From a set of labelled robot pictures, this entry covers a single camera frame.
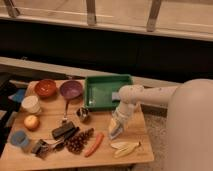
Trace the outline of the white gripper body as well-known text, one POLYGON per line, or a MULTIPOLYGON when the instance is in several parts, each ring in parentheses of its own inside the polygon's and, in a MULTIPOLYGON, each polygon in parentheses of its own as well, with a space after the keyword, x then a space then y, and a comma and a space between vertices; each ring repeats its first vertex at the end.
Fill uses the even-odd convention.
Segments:
POLYGON ((135 107, 135 104, 121 102, 114 112, 115 120, 121 124, 126 123, 134 113, 135 107))

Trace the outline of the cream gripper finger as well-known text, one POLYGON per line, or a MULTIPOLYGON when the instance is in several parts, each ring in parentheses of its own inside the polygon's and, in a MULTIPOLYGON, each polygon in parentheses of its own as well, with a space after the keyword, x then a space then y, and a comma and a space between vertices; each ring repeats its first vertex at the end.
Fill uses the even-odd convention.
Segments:
POLYGON ((111 137, 117 137, 119 134, 121 134, 124 131, 124 125, 126 123, 126 120, 124 119, 117 119, 113 118, 111 120, 111 131, 110 131, 110 136, 111 137))

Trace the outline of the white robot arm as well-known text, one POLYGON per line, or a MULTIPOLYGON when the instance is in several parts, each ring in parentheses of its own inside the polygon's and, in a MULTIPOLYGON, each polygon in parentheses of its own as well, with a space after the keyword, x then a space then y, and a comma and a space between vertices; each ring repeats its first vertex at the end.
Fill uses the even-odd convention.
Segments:
POLYGON ((213 80, 194 79, 179 86, 125 85, 112 114, 109 137, 116 138, 138 102, 167 108, 164 171, 213 171, 213 80))

